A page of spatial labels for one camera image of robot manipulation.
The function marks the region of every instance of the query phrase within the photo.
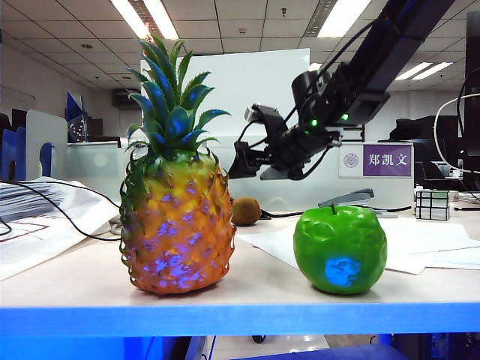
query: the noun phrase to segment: ceiling light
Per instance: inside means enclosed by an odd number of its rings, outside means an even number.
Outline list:
[[[435,74],[437,71],[440,71],[442,69],[445,69],[447,66],[450,66],[453,64],[453,62],[441,62],[440,64],[437,64],[430,69],[424,71],[423,73],[420,73],[419,75],[415,76],[412,80],[421,80],[424,79],[425,77],[429,77],[431,74]]]
[[[337,0],[318,38],[341,38],[352,27],[371,0]]]
[[[172,20],[165,10],[164,4],[160,0],[143,0],[143,3],[148,9],[151,17],[157,23],[163,37],[170,40],[177,40],[179,36],[172,24]]]
[[[422,62],[421,64],[418,64],[417,66],[415,67],[412,67],[410,70],[408,71],[405,71],[404,73],[402,73],[399,77],[397,77],[397,79],[395,80],[405,80],[405,79],[408,79],[409,77],[419,73],[420,71],[422,71],[423,69],[425,68],[428,68],[430,65],[432,65],[433,63],[431,62]]]
[[[132,28],[133,32],[140,39],[144,39],[149,34],[147,26],[143,23],[140,16],[132,7],[128,0],[110,0],[113,6],[116,7],[117,11],[124,18],[127,24]]]

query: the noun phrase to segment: logo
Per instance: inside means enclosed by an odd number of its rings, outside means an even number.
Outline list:
[[[343,163],[346,167],[356,167],[359,164],[359,157],[353,152],[349,152],[343,157]]]

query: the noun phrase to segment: white cable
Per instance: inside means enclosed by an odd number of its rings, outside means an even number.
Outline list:
[[[476,94],[464,95],[464,96],[462,96],[461,98],[462,98],[462,99],[473,98],[474,96],[480,96],[480,92],[479,92],[479,93],[476,93]],[[444,104],[438,109],[438,111],[436,112],[435,121],[433,122],[433,138],[435,139],[436,150],[438,151],[438,153],[439,153],[440,157],[442,158],[442,160],[445,161],[445,162],[447,163],[447,165],[449,165],[452,169],[460,170],[462,173],[475,173],[475,174],[480,174],[480,171],[465,170],[465,169],[461,169],[461,168],[459,168],[459,167],[456,167],[456,166],[451,165],[451,164],[443,157],[443,154],[442,154],[442,152],[440,151],[440,147],[439,147],[439,145],[438,145],[438,139],[437,139],[437,122],[438,122],[438,117],[440,116],[440,113],[442,112],[442,110],[443,110],[444,107],[446,107],[447,105],[449,105],[449,104],[451,104],[451,103],[454,103],[455,101],[458,101],[458,98],[451,99],[450,101],[447,101],[447,102],[444,103]]]

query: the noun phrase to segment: black arm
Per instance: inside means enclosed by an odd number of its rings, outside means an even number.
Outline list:
[[[365,124],[378,113],[389,99],[386,89],[453,2],[389,0],[349,63],[340,64],[331,78],[306,72],[293,80],[298,124],[287,128],[271,108],[253,109],[265,125],[267,146],[254,151],[237,142],[230,178],[255,176],[268,164],[273,169],[261,179],[303,179],[313,155],[341,144],[338,128]]]

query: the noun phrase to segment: orange pineapple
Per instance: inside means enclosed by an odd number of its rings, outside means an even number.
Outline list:
[[[186,293],[219,281],[229,270],[233,252],[232,202],[227,176],[218,159],[199,153],[198,136],[218,109],[202,113],[198,106],[212,90],[202,84],[209,72],[193,78],[182,91],[192,52],[177,68],[182,41],[168,52],[157,37],[141,42],[148,76],[131,70],[148,98],[130,96],[142,107],[141,129],[148,137],[147,154],[130,156],[121,187],[121,260],[130,281],[157,294]]]

